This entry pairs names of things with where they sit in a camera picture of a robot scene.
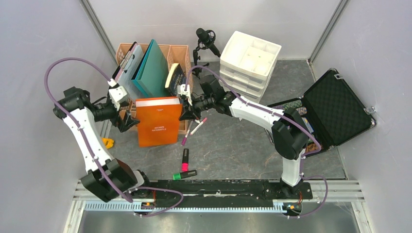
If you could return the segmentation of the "orange book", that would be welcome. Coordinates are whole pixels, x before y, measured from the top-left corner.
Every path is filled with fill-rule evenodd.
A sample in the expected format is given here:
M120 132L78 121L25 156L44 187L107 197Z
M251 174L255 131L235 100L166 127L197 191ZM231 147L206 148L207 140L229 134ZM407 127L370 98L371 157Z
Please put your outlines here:
M152 147L176 143L181 112L178 97L137 99L138 145Z

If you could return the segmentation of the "printed white paper sheet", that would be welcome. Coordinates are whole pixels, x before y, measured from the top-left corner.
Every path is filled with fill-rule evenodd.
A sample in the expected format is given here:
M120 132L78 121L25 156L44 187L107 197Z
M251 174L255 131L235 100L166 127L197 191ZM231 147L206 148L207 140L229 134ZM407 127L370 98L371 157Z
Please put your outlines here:
M119 85L123 86L129 94L129 98L132 102L139 99L142 94L134 83L136 77L135 72L138 69L140 62L144 56L141 46L138 44L132 53L132 56L128 60L123 73L120 75L118 81Z

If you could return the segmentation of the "dark blue hardcover book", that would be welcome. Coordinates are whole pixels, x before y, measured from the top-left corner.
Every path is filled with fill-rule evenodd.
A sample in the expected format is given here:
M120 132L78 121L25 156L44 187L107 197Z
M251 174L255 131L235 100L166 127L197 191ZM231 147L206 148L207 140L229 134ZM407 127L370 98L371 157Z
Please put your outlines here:
M177 88L186 82L186 75L179 63L173 63L165 82L165 89L171 96L177 96Z

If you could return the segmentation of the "black clipboard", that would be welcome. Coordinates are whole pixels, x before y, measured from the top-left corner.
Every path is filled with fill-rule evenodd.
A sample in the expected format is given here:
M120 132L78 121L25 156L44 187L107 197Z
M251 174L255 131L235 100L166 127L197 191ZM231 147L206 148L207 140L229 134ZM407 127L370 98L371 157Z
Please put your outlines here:
M124 68L132 56L136 46L138 45L137 42L134 43L120 43L118 50L116 52L116 61L118 63L118 67L114 72L112 78L115 81L118 81L120 75L123 73Z

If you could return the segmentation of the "peach plastic file organizer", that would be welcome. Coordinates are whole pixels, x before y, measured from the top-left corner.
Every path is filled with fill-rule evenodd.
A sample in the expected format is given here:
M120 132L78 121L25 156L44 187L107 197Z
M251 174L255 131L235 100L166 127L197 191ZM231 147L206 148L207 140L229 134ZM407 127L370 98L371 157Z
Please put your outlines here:
M119 65L126 56L128 50L132 47L133 43L120 43L116 52L116 61ZM149 44L140 44L142 51L145 52ZM159 45L163 55L168 61L169 68L174 63L179 63L185 74L189 74L189 70L192 67L189 57L188 45ZM189 75L188 78L190 92L193 91L193 76ZM179 124L179 134L186 134L189 128L189 121L181 121Z

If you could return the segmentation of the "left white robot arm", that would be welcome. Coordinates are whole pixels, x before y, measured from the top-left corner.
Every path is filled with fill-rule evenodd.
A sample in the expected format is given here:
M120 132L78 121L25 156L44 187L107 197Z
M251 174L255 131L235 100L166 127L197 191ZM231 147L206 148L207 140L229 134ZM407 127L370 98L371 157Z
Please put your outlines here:
M64 91L64 98L54 107L54 114L70 128L82 152L87 174L81 178L83 186L104 202L118 196L128 202L134 191L141 198L151 195L153 185L142 176L136 177L124 162L115 159L104 145L96 123L110 120L120 132L125 132L139 123L130 112L120 115L120 108L128 104L128 93L123 86L115 85L108 90L105 103L92 103L90 93L71 87Z

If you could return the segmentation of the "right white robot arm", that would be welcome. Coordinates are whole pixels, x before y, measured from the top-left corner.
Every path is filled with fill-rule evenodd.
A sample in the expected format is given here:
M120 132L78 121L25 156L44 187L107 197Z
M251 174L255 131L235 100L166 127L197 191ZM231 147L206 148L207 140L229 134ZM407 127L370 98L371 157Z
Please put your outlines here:
M282 156L282 195L293 198L301 194L304 179L301 159L311 134L299 113L293 108L273 109L250 101L236 92L225 91L213 75L205 76L201 88L203 94L195 97L188 84L177 87L178 96L183 102L179 119L199 120L203 111L215 109L220 114L244 119L264 128L275 150Z

